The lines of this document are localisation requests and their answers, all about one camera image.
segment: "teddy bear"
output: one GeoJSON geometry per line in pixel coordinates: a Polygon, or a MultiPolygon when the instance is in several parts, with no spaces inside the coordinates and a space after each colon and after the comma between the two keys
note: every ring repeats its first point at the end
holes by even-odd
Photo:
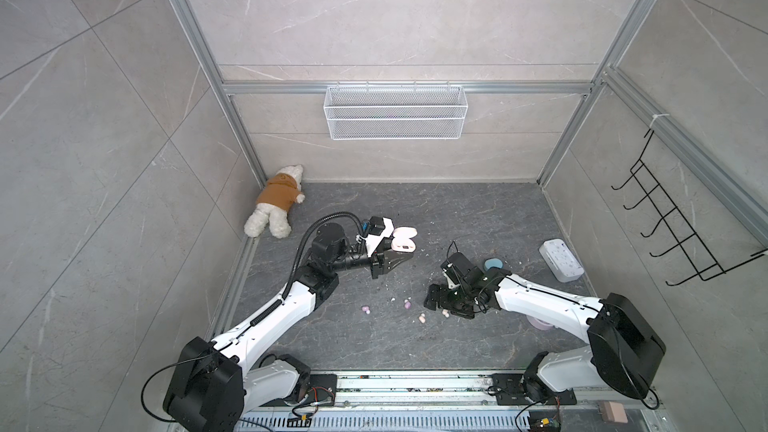
{"type": "Polygon", "coordinates": [[[293,203],[304,202],[301,193],[302,166],[283,167],[266,182],[266,187],[256,199],[256,210],[245,223],[245,235],[258,237],[270,224],[270,232],[275,238],[285,238],[290,234],[288,211],[293,203]]]}

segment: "wire basket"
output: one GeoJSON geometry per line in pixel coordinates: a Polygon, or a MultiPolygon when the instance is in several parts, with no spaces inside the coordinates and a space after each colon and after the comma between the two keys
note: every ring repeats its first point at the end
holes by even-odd
{"type": "Polygon", "coordinates": [[[323,110],[333,140],[458,139],[467,115],[461,86],[330,86],[323,110]]]}

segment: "black wire rack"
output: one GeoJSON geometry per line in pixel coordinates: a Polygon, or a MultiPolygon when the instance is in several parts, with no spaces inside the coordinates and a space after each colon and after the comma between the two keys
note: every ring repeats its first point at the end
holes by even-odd
{"type": "Polygon", "coordinates": [[[624,208],[625,208],[626,210],[632,210],[633,208],[637,207],[639,204],[641,204],[641,203],[642,203],[644,200],[646,200],[646,199],[647,199],[647,200],[650,202],[650,204],[651,204],[651,205],[654,207],[654,209],[656,209],[656,212],[659,214],[659,217],[660,217],[660,218],[659,218],[659,220],[658,220],[658,222],[656,222],[656,226],[654,226],[654,229],[650,231],[650,234],[648,234],[648,235],[645,235],[645,234],[643,234],[643,233],[641,232],[641,233],[640,233],[640,235],[642,235],[643,237],[646,237],[646,238],[648,238],[648,237],[650,237],[651,235],[653,235],[653,234],[654,234],[654,233],[657,231],[658,227],[659,227],[661,224],[664,224],[665,226],[667,226],[667,229],[670,231],[670,234],[672,235],[672,237],[673,237],[673,238],[674,238],[674,240],[676,241],[675,245],[673,245],[672,247],[669,247],[667,250],[665,250],[665,251],[664,251],[664,252],[662,252],[661,254],[653,254],[653,253],[651,253],[651,254],[650,254],[650,256],[651,256],[651,257],[661,257],[662,255],[668,254],[669,252],[672,252],[673,250],[675,250],[676,248],[678,248],[678,247],[679,247],[679,248],[680,248],[680,250],[682,250],[682,251],[683,251],[683,254],[685,254],[685,257],[688,259],[688,263],[689,263],[689,264],[691,265],[691,267],[693,267],[693,268],[694,268],[694,270],[696,271],[696,273],[692,274],[692,275],[691,275],[691,276],[689,276],[688,278],[685,278],[685,279],[683,279],[683,280],[681,280],[681,281],[679,281],[679,282],[676,282],[676,283],[670,283],[669,281],[666,281],[667,285],[669,285],[669,286],[671,286],[671,287],[673,287],[673,286],[675,286],[675,285],[680,285],[680,284],[683,284],[683,283],[686,283],[686,282],[688,282],[689,280],[691,280],[691,279],[692,279],[692,278],[694,278],[694,277],[698,277],[698,278],[700,278],[700,279],[701,279],[701,280],[703,280],[703,281],[712,280],[712,279],[713,279],[713,278],[715,278],[715,277],[718,277],[718,276],[720,276],[720,275],[722,275],[722,274],[728,273],[728,272],[730,272],[730,271],[734,270],[735,268],[741,267],[741,266],[742,266],[742,265],[744,265],[744,264],[749,264],[750,262],[752,262],[752,261],[754,261],[754,260],[757,260],[757,259],[758,259],[758,258],[760,258],[760,257],[763,257],[764,253],[765,253],[765,252],[768,252],[768,248],[764,248],[764,249],[763,249],[763,250],[761,250],[761,251],[755,252],[754,254],[750,255],[750,258],[748,258],[748,259],[747,259],[747,260],[745,260],[744,262],[741,262],[741,263],[739,263],[739,264],[736,264],[736,265],[734,265],[733,267],[730,267],[730,268],[724,268],[724,267],[723,267],[723,265],[722,265],[722,264],[720,264],[720,262],[719,262],[719,261],[717,260],[717,258],[714,256],[714,254],[712,253],[712,251],[710,250],[710,248],[706,246],[706,243],[704,242],[704,240],[703,240],[703,239],[701,238],[701,236],[699,236],[699,234],[696,232],[696,229],[694,229],[694,226],[692,226],[692,225],[690,224],[690,222],[688,222],[688,219],[686,218],[685,214],[683,214],[683,212],[680,210],[680,208],[679,208],[679,207],[677,207],[677,204],[675,203],[675,201],[674,201],[674,200],[672,200],[672,197],[670,197],[670,195],[667,193],[667,190],[665,190],[665,189],[664,189],[664,187],[663,187],[663,186],[662,186],[662,185],[659,183],[659,181],[656,179],[656,176],[654,176],[654,173],[653,173],[653,172],[651,172],[651,171],[650,171],[650,169],[648,168],[648,166],[646,166],[646,165],[645,165],[645,162],[643,162],[643,154],[645,154],[645,150],[648,148],[648,144],[650,143],[650,140],[651,140],[651,138],[653,138],[653,136],[654,136],[654,131],[653,131],[653,130],[651,130],[651,129],[648,129],[648,132],[646,132],[646,133],[645,133],[645,135],[643,136],[643,138],[647,137],[647,138],[648,138],[648,140],[645,142],[645,147],[643,147],[643,151],[642,151],[642,152],[640,152],[640,157],[639,157],[639,158],[638,158],[638,160],[637,160],[637,161],[636,161],[636,162],[635,162],[635,163],[632,165],[632,167],[630,167],[630,172],[631,172],[631,175],[629,176],[629,178],[628,178],[628,179],[627,179],[627,180],[626,180],[626,181],[625,181],[623,184],[621,184],[621,186],[620,186],[620,187],[613,187],[613,186],[611,186],[611,188],[612,188],[613,190],[621,190],[621,189],[622,189],[622,188],[624,188],[624,187],[625,187],[625,186],[626,186],[626,185],[627,185],[627,184],[628,184],[628,183],[629,183],[629,182],[630,182],[632,179],[634,179],[634,180],[636,181],[636,183],[637,183],[637,184],[640,186],[640,188],[643,190],[643,193],[644,193],[645,195],[644,195],[644,196],[643,196],[643,197],[642,197],[642,198],[641,198],[641,199],[638,201],[638,203],[636,203],[635,205],[633,205],[633,206],[631,206],[631,207],[627,207],[627,206],[624,206],[624,208]],[[648,173],[648,175],[649,175],[649,176],[650,176],[650,177],[653,179],[653,181],[652,181],[652,183],[651,183],[651,185],[653,185],[653,187],[649,187],[649,188],[647,188],[647,187],[646,187],[646,186],[644,186],[644,185],[643,185],[643,183],[642,183],[642,182],[640,182],[640,180],[638,179],[638,172],[639,172],[640,170],[643,170],[643,169],[644,169],[644,170],[645,170],[645,171],[648,173]],[[662,191],[662,192],[663,192],[663,193],[666,195],[667,199],[669,200],[670,204],[672,205],[672,208],[671,208],[669,211],[667,211],[667,212],[662,212],[662,211],[660,210],[660,208],[659,208],[658,204],[657,204],[657,203],[654,201],[653,197],[651,197],[651,196],[650,196],[650,194],[651,194],[651,193],[652,193],[654,190],[656,190],[656,189],[659,189],[659,190],[661,190],[661,191],[662,191]],[[668,218],[669,216],[671,216],[673,212],[677,212],[677,214],[678,214],[679,216],[681,216],[681,217],[683,218],[683,220],[685,221],[685,224],[686,224],[686,226],[687,226],[687,227],[690,229],[690,234],[689,234],[689,235],[686,235],[684,238],[680,238],[680,237],[678,237],[678,236],[677,236],[677,234],[675,234],[674,230],[672,230],[672,227],[670,226],[670,224],[669,224],[669,223],[668,223],[668,221],[667,221],[667,218],[668,218]],[[687,241],[689,241],[689,240],[692,240],[692,239],[698,240],[698,241],[699,241],[699,243],[700,243],[701,245],[703,245],[703,246],[704,246],[704,249],[706,250],[706,253],[707,253],[707,254],[709,254],[709,256],[710,256],[710,257],[712,257],[712,260],[714,261],[714,264],[712,264],[712,265],[710,265],[710,266],[708,266],[708,267],[706,267],[706,268],[703,268],[703,269],[699,270],[699,268],[698,268],[698,267],[696,266],[696,264],[694,263],[694,260],[693,260],[693,259],[690,257],[690,255],[688,254],[688,251],[687,251],[687,250],[685,249],[685,247],[683,246],[683,244],[684,244],[684,243],[686,243],[687,241]],[[710,270],[710,269],[712,269],[712,268],[718,268],[718,269],[719,269],[719,271],[718,271],[718,272],[716,272],[715,274],[711,274],[709,277],[705,277],[705,276],[703,276],[703,275],[702,275],[703,273],[705,273],[706,271],[708,271],[708,270],[710,270]]]}

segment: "white plastic container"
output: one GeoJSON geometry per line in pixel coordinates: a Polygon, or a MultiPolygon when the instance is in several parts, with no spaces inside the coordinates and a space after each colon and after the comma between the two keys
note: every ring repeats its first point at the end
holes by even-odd
{"type": "Polygon", "coordinates": [[[560,282],[571,282],[584,274],[584,268],[560,238],[547,240],[538,251],[560,282]]]}

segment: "cable tie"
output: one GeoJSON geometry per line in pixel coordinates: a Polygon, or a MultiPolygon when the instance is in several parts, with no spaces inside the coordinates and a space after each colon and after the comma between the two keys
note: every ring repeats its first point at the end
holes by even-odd
{"type": "Polygon", "coordinates": [[[648,124],[648,129],[654,126],[654,122],[656,122],[656,119],[659,117],[666,117],[669,116],[669,114],[654,114],[653,119],[650,120],[650,124],[648,124]]]}

